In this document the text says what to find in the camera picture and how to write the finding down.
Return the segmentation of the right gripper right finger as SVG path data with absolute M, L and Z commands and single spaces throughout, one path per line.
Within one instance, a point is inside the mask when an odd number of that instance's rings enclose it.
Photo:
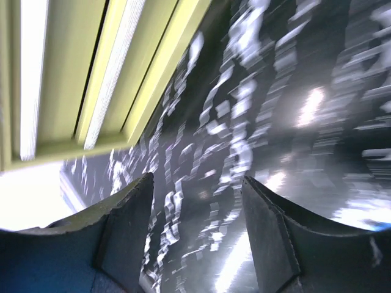
M 390 230 L 327 219 L 250 176 L 241 197 L 261 292 L 390 291 Z

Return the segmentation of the yellow-green drawer cabinet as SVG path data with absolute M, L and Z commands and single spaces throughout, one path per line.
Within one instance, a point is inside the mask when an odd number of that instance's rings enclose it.
M 2 1 L 1 170 L 136 144 L 227 1 Z

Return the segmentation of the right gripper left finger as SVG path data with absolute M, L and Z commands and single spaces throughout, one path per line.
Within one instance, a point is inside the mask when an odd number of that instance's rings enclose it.
M 153 175 L 45 228 L 1 231 L 2 292 L 140 292 Z

